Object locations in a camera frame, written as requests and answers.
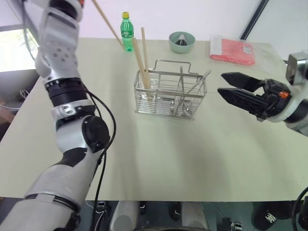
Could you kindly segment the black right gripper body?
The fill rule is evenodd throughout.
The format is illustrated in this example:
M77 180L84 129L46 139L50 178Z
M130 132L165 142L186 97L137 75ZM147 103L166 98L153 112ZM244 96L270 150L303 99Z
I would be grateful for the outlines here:
M274 79L266 79L263 85L264 94L261 96L267 104L257 115L259 121L276 116L283 111L291 99L288 86Z

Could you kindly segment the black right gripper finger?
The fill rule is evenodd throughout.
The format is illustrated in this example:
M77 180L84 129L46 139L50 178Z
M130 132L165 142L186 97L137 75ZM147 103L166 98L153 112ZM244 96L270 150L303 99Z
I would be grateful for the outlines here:
M248 111L263 121L268 118L266 100L239 88L218 88L221 97L231 105Z
M221 76L232 86L249 92L255 92L265 85L264 80L245 75L240 72L222 73Z

